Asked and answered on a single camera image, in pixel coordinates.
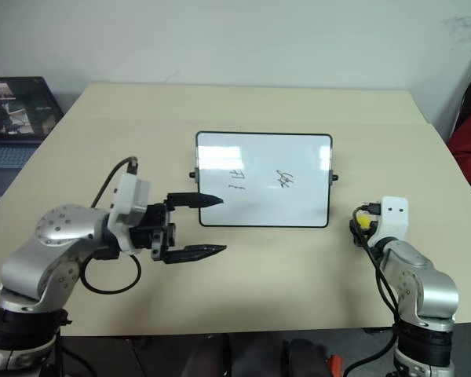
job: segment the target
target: whiteboard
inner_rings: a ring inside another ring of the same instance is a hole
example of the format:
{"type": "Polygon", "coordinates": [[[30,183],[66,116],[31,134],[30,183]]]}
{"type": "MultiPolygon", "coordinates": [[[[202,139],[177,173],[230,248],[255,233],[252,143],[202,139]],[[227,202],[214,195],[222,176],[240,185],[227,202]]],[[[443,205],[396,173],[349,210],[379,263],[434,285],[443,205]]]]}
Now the whiteboard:
{"type": "Polygon", "coordinates": [[[201,131],[196,144],[199,192],[224,200],[199,209],[202,225],[327,226],[330,135],[201,131]]]}

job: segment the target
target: cable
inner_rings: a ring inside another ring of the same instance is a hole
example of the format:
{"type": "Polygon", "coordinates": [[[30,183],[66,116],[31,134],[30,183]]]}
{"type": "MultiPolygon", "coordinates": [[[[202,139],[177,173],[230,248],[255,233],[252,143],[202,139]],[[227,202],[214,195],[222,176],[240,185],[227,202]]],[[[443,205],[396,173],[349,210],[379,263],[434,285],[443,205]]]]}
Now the cable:
{"type": "Polygon", "coordinates": [[[63,345],[61,344],[61,331],[56,333],[56,340],[54,341],[54,365],[56,368],[56,377],[64,377],[63,366],[63,345]]]}
{"type": "MultiPolygon", "coordinates": [[[[365,210],[365,206],[357,207],[353,212],[352,212],[352,222],[354,226],[354,230],[356,230],[357,235],[360,238],[361,246],[363,246],[363,249],[367,252],[368,257],[370,258],[371,264],[375,268],[375,275],[382,281],[384,284],[385,289],[389,293],[389,297],[391,298],[392,301],[392,306],[388,306],[389,310],[391,310],[393,316],[394,316],[394,321],[397,322],[400,318],[400,315],[398,314],[398,301],[396,300],[396,297],[393,294],[393,291],[391,290],[391,287],[389,286],[389,283],[387,282],[387,279],[384,276],[384,273],[380,270],[380,267],[378,266],[378,263],[375,261],[375,258],[373,254],[371,253],[370,247],[368,246],[367,239],[364,237],[363,232],[361,232],[360,224],[358,223],[357,220],[357,214],[360,210],[365,210]]],[[[385,293],[382,289],[378,290],[380,295],[382,296],[382,299],[384,302],[388,303],[388,299],[385,296],[385,293]]]]}
{"type": "Polygon", "coordinates": [[[93,202],[91,203],[91,208],[95,208],[97,205],[97,202],[100,201],[101,196],[104,193],[104,190],[108,187],[108,184],[110,183],[111,179],[117,173],[117,170],[120,169],[120,167],[124,166],[125,164],[127,165],[127,172],[136,174],[137,169],[138,169],[138,158],[131,156],[127,157],[126,159],[123,159],[120,163],[115,165],[115,167],[111,170],[110,174],[107,176],[107,179],[104,180],[103,185],[100,188],[100,191],[96,194],[96,197],[94,198],[93,202]]]}
{"type": "MultiPolygon", "coordinates": [[[[108,184],[110,183],[111,179],[117,173],[117,170],[119,170],[122,166],[127,164],[127,172],[131,174],[136,174],[138,170],[138,158],[131,156],[123,159],[120,161],[117,165],[114,166],[114,168],[111,170],[110,174],[107,176],[107,179],[104,180],[103,185],[100,188],[100,191],[96,194],[96,197],[94,198],[93,202],[91,203],[91,208],[95,208],[97,203],[100,201],[101,196],[104,193],[104,190],[108,187],[108,184]]],[[[115,291],[104,291],[102,289],[98,289],[91,285],[86,278],[86,270],[87,270],[87,265],[89,262],[91,262],[94,258],[94,254],[90,255],[89,257],[84,260],[82,265],[80,266],[80,281],[82,282],[82,285],[86,287],[89,291],[98,293],[99,295],[117,295],[118,293],[123,293],[125,291],[128,291],[132,287],[134,287],[138,281],[140,281],[141,278],[141,265],[140,261],[134,256],[130,255],[131,259],[133,259],[134,263],[136,264],[136,269],[137,269],[137,275],[136,279],[134,279],[134,282],[129,284],[127,287],[117,289],[115,291]]]]}
{"type": "Polygon", "coordinates": [[[82,282],[82,285],[84,287],[86,287],[88,290],[90,290],[91,292],[98,293],[99,295],[117,295],[118,293],[123,293],[125,291],[128,291],[129,289],[134,287],[138,283],[138,281],[140,281],[140,278],[141,278],[141,264],[140,264],[140,261],[138,261],[138,258],[136,258],[134,255],[130,255],[130,257],[131,257],[131,259],[133,259],[134,263],[136,264],[137,275],[136,275],[136,279],[134,279],[134,282],[129,284],[127,287],[117,289],[115,291],[104,291],[104,290],[98,289],[98,288],[94,287],[93,285],[91,285],[87,281],[87,278],[86,278],[86,269],[87,269],[87,265],[89,264],[89,262],[91,262],[93,260],[92,255],[90,255],[88,258],[86,258],[86,260],[84,262],[82,262],[82,265],[80,266],[80,281],[82,282]]]}
{"type": "Polygon", "coordinates": [[[387,307],[389,308],[389,310],[391,310],[391,313],[393,314],[393,316],[395,316],[396,315],[396,309],[393,307],[393,304],[391,302],[389,302],[389,300],[387,299],[387,296],[385,295],[385,293],[383,291],[383,288],[382,288],[380,276],[377,275],[377,274],[375,275],[375,281],[377,282],[378,292],[380,293],[380,296],[382,296],[382,300],[384,300],[384,302],[387,305],[387,307]]]}
{"type": "MultiPolygon", "coordinates": [[[[360,210],[368,210],[368,206],[357,207],[352,212],[353,227],[354,227],[354,230],[356,231],[357,236],[360,239],[361,246],[367,252],[368,257],[370,258],[371,264],[375,268],[375,281],[377,282],[378,292],[380,293],[380,296],[382,297],[382,300],[387,305],[389,310],[391,310],[391,313],[394,316],[394,323],[396,325],[398,323],[399,319],[400,319],[400,315],[398,313],[398,301],[396,300],[396,297],[394,296],[393,291],[391,290],[391,287],[389,286],[389,283],[387,282],[387,279],[384,276],[384,273],[380,270],[380,266],[378,265],[377,261],[375,261],[375,258],[373,256],[373,254],[371,253],[370,246],[368,245],[367,239],[365,238],[365,236],[363,235],[363,232],[361,231],[360,224],[358,223],[358,220],[357,220],[357,214],[360,210]],[[389,299],[387,298],[387,296],[385,295],[385,292],[384,292],[384,289],[383,289],[382,285],[384,285],[386,291],[388,292],[389,297],[391,298],[392,304],[389,301],[389,299]]],[[[395,333],[395,331],[393,329],[391,339],[389,340],[389,342],[385,345],[385,347],[382,350],[380,350],[377,353],[375,353],[375,354],[373,354],[369,357],[366,357],[366,358],[364,358],[360,361],[357,361],[354,364],[349,365],[345,369],[343,377],[347,377],[353,369],[356,369],[356,368],[360,367],[361,365],[368,364],[368,363],[370,363],[372,361],[375,361],[378,358],[384,356],[394,346],[394,343],[396,343],[397,339],[398,339],[398,335],[395,333]]]]}
{"type": "Polygon", "coordinates": [[[140,358],[138,357],[138,354],[136,350],[134,349],[133,345],[131,345],[131,349],[133,350],[134,359],[136,360],[138,367],[140,367],[141,373],[143,374],[144,377],[147,377],[147,372],[144,370],[143,364],[141,363],[140,358]]]}
{"type": "Polygon", "coordinates": [[[360,361],[357,361],[354,364],[350,364],[344,371],[344,377],[347,377],[350,372],[352,372],[353,369],[360,367],[361,365],[368,364],[372,361],[377,360],[378,358],[384,356],[386,353],[389,352],[389,350],[394,346],[394,343],[396,343],[396,340],[398,338],[398,335],[396,335],[394,332],[392,334],[391,340],[385,345],[384,348],[382,348],[380,351],[378,351],[376,354],[367,357],[365,359],[362,359],[360,361]]]}
{"type": "Polygon", "coordinates": [[[96,370],[93,368],[91,364],[89,364],[89,362],[86,359],[84,359],[82,356],[79,356],[77,353],[70,351],[65,346],[62,346],[62,349],[63,349],[63,352],[66,353],[69,357],[71,357],[73,360],[78,361],[80,364],[82,364],[87,369],[91,377],[97,377],[96,370]]]}

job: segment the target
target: beige table top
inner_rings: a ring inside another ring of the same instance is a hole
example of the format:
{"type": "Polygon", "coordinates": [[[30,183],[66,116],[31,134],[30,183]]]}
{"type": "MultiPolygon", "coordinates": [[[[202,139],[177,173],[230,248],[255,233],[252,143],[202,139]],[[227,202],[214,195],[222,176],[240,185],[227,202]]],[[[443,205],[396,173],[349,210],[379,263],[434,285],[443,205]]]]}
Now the beige table top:
{"type": "MultiPolygon", "coordinates": [[[[199,130],[329,133],[334,140],[325,229],[204,228],[173,212],[177,243],[227,244],[201,262],[164,265],[140,255],[131,291],[95,295],[78,284],[66,335],[154,335],[390,324],[367,256],[352,245],[354,207],[385,195],[410,202],[408,240],[451,275],[459,322],[471,321],[471,188],[438,133],[401,91],[290,90],[95,84],[50,134],[0,200],[0,266],[36,221],[63,203],[89,205],[121,158],[139,158],[150,203],[195,191],[199,130]]],[[[108,208],[111,190],[100,205],[108,208]]],[[[103,289],[134,278],[133,263],[91,264],[103,289]]]]}

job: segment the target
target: white bracket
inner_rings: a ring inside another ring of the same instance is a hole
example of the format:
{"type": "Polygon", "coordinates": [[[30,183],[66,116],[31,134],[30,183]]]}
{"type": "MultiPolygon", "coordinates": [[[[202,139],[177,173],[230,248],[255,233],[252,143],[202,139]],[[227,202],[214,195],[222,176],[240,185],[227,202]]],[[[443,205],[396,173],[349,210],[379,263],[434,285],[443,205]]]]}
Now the white bracket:
{"type": "Polygon", "coordinates": [[[408,200],[399,196],[384,196],[377,221],[377,230],[368,240],[369,247],[386,237],[404,240],[408,229],[408,200]]]}
{"type": "Polygon", "coordinates": [[[113,208],[108,218],[108,229],[117,238],[120,250],[126,254],[138,254],[129,235],[129,228],[138,225],[148,205],[150,183],[136,175],[124,173],[120,178],[113,208]]]}

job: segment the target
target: silver robotic arm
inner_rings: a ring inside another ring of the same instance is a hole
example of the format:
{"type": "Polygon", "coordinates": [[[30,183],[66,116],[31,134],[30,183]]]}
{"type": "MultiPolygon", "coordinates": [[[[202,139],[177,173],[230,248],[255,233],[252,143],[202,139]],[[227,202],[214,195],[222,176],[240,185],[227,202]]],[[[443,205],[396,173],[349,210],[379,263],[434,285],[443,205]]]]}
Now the silver robotic arm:
{"type": "Polygon", "coordinates": [[[377,215],[364,236],[398,296],[396,372],[391,375],[453,377],[451,336],[458,308],[454,281],[404,240],[406,199],[386,196],[364,209],[377,215]]]}
{"type": "Polygon", "coordinates": [[[54,208],[10,256],[0,275],[0,371],[39,366],[47,358],[60,326],[70,322],[63,307],[91,258],[115,259],[120,252],[134,255],[147,248],[154,260],[178,263],[225,249],[205,244],[169,251],[174,246],[170,212],[175,206],[208,207],[223,201],[178,193],[147,205],[148,187],[135,174],[125,173],[110,213],[70,204],[54,208]]]}

